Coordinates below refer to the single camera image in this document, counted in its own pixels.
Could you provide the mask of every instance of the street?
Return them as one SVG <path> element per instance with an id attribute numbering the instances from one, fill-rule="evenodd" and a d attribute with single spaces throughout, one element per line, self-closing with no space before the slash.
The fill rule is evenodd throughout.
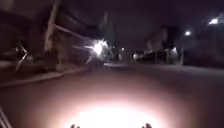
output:
<path id="1" fill-rule="evenodd" d="M 108 64 L 1 88 L 0 105 L 13 128 L 221 128 L 223 85 L 224 71 L 216 69 Z"/>

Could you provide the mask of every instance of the curb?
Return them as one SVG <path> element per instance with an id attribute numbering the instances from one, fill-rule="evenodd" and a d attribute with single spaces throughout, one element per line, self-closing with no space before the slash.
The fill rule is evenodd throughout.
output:
<path id="1" fill-rule="evenodd" d="M 82 71 L 85 71 L 85 70 L 86 70 L 86 68 L 78 68 L 78 69 L 65 71 L 65 72 L 62 72 L 62 73 L 49 72 L 49 73 L 42 74 L 42 75 L 36 75 L 36 76 L 30 77 L 30 78 L 25 78 L 25 79 L 15 80 L 15 81 L 11 81 L 11 82 L 6 82 L 6 83 L 3 83 L 3 85 L 1 85 L 0 88 L 20 85 L 20 84 L 34 83 L 34 82 L 37 82 L 37 81 L 44 81 L 44 80 L 53 79 L 53 78 L 59 78 L 59 77 L 62 77 L 64 75 L 79 73 L 79 72 L 82 72 Z"/>

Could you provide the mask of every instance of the sidewalk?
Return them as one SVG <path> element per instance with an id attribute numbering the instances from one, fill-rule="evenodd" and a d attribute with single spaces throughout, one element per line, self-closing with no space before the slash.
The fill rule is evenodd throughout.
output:
<path id="1" fill-rule="evenodd" d="M 0 70 L 0 88 L 15 86 L 25 83 L 33 83 L 36 81 L 43 81 L 52 78 L 58 78 L 63 75 L 78 73 L 86 70 L 86 67 L 78 67 L 74 65 L 66 65 L 60 72 L 46 72 L 46 73 L 15 73 L 10 70 Z"/>

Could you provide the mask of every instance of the road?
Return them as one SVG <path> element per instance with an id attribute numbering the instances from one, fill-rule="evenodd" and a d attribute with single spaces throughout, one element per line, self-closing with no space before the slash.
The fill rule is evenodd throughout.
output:
<path id="1" fill-rule="evenodd" d="M 113 65 L 2 88 L 14 128 L 224 127 L 224 71 Z"/>

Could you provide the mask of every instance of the bright light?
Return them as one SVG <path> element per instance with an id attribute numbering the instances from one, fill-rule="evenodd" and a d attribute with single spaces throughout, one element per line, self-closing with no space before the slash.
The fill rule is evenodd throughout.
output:
<path id="1" fill-rule="evenodd" d="M 191 31 L 186 31 L 184 35 L 185 36 L 190 36 L 191 35 Z"/>
<path id="2" fill-rule="evenodd" d="M 122 106 L 102 106 L 81 112 L 74 123 L 81 128 L 141 128 L 145 123 L 150 123 L 152 128 L 163 128 L 155 115 Z"/>
<path id="3" fill-rule="evenodd" d="M 93 51 L 97 54 L 97 55 L 100 55 L 103 51 L 103 47 L 102 47 L 102 44 L 100 43 L 97 43 L 93 46 Z"/>
<path id="4" fill-rule="evenodd" d="M 177 53 L 177 48 L 174 47 L 174 48 L 172 49 L 172 52 Z"/>
<path id="5" fill-rule="evenodd" d="M 209 25 L 214 25 L 214 24 L 218 24 L 218 23 L 219 23 L 218 18 L 214 18 L 214 19 L 212 19 L 208 24 L 209 24 Z"/>
<path id="6" fill-rule="evenodd" d="M 91 48 L 93 51 L 97 54 L 100 55 L 103 52 L 104 47 L 108 47 L 107 42 L 104 40 L 95 40 L 94 41 L 94 46 L 85 46 L 85 48 Z"/>

